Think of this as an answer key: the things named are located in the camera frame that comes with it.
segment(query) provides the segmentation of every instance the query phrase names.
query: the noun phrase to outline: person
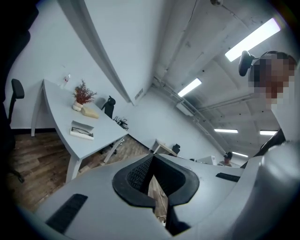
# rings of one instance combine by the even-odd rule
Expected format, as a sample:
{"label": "person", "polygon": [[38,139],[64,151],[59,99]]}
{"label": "person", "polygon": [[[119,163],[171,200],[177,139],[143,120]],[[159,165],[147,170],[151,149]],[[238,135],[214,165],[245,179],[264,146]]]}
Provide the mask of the person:
{"label": "person", "polygon": [[233,157],[233,153],[232,152],[227,152],[224,155],[224,161],[219,162],[217,165],[218,166],[227,166],[227,167],[232,167],[232,165],[230,164],[230,160]]}

